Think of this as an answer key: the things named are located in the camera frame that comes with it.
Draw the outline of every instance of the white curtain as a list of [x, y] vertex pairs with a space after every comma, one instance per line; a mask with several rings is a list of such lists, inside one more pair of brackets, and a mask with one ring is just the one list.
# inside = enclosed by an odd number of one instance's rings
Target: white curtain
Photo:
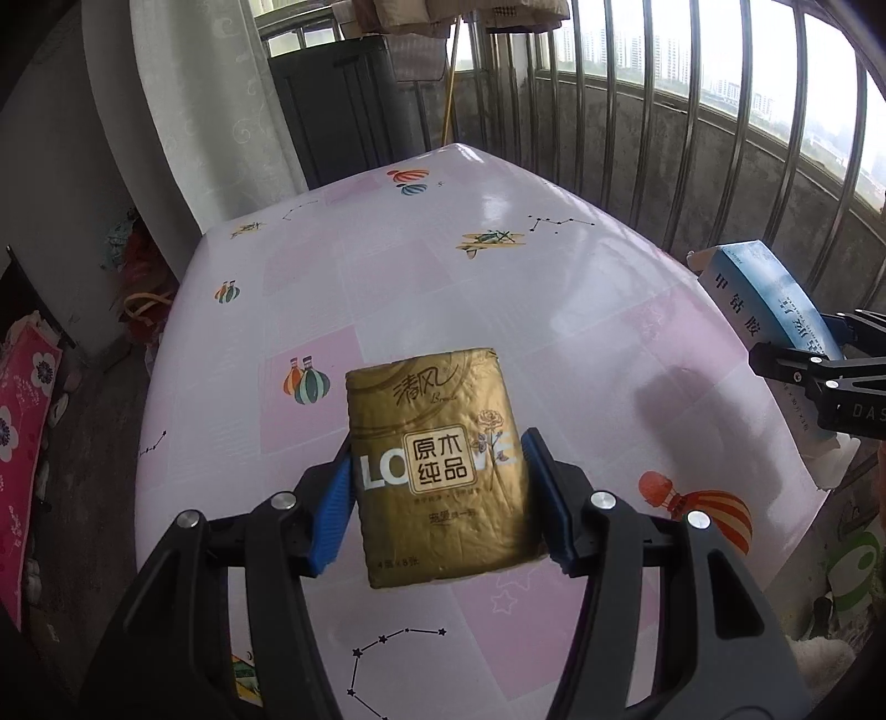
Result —
[[248, 0], [130, 0], [138, 72], [200, 229], [307, 190]]

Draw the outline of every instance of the floor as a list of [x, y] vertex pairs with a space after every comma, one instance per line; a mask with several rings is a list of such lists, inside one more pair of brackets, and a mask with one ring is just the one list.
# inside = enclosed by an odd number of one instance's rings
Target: floor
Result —
[[27, 627], [72, 698], [136, 572], [136, 457], [148, 375], [143, 352], [127, 349], [112, 348], [85, 371], [65, 415], [47, 431], [51, 511], [33, 519], [43, 592], [26, 611]]

